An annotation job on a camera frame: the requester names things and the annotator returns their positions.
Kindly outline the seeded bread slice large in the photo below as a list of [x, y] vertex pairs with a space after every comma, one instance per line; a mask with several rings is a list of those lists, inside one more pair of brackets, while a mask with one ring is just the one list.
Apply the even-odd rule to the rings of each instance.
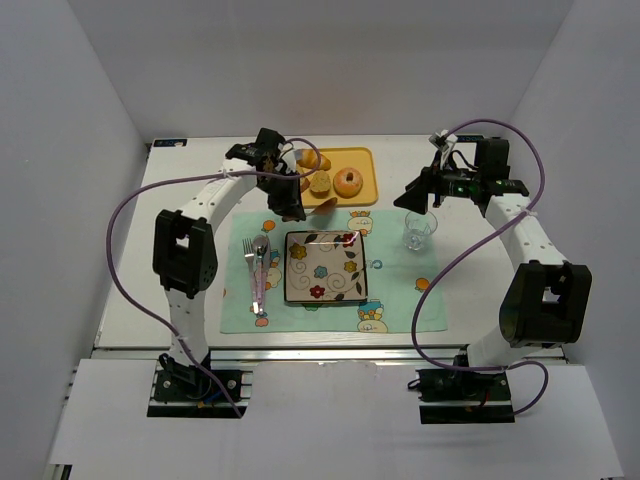
[[304, 193], [309, 189], [311, 182], [307, 178], [303, 178], [300, 180], [300, 192]]

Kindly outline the metal spatula wooden handle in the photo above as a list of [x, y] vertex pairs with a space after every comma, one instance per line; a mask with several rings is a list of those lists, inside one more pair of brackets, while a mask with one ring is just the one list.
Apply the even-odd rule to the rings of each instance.
[[312, 210], [309, 210], [309, 211], [305, 210], [304, 218], [298, 219], [298, 218], [294, 218], [293, 216], [284, 216], [284, 217], [282, 217], [282, 222], [283, 223], [286, 223], [286, 222], [298, 222], [298, 221], [306, 220], [308, 217], [332, 215], [332, 213], [337, 208], [337, 203], [338, 203], [338, 198], [337, 197], [331, 197], [331, 198], [325, 200], [320, 205], [318, 205], [315, 208], [313, 208]]

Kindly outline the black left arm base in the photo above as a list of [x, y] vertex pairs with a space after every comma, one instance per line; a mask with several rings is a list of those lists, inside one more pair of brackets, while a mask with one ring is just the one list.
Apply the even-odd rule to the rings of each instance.
[[222, 388], [193, 365], [177, 363], [167, 353], [159, 356], [147, 407], [149, 418], [239, 419], [251, 396], [253, 372], [223, 367], [212, 373], [220, 380], [236, 407]]

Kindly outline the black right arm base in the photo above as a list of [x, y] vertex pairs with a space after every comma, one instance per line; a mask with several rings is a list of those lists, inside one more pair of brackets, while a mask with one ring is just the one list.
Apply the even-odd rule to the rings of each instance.
[[514, 423], [504, 371], [461, 372], [419, 369], [407, 389], [418, 394], [423, 425]]

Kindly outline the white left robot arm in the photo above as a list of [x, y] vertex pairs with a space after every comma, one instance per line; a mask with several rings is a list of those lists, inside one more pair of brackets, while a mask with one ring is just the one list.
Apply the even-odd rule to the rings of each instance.
[[267, 195], [268, 208], [276, 215], [293, 221], [306, 218], [300, 175], [294, 155], [283, 151], [285, 144], [280, 133], [261, 129], [254, 141], [227, 151], [219, 176], [191, 200], [156, 217], [152, 268], [178, 332], [169, 351], [178, 364], [209, 366], [204, 306], [218, 269], [214, 235], [242, 197], [257, 188]]

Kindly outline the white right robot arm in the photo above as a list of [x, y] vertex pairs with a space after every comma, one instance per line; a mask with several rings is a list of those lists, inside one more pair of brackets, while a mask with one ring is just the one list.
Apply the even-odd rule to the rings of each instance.
[[436, 148], [432, 163], [394, 206], [425, 215], [447, 197], [471, 200], [494, 228], [514, 269], [497, 326], [463, 350], [465, 369], [493, 373], [531, 353], [576, 342], [592, 274], [559, 252], [535, 215], [537, 199], [522, 181], [510, 178], [508, 141], [479, 139], [473, 162], [463, 166], [453, 160], [455, 135], [435, 134], [430, 142]]

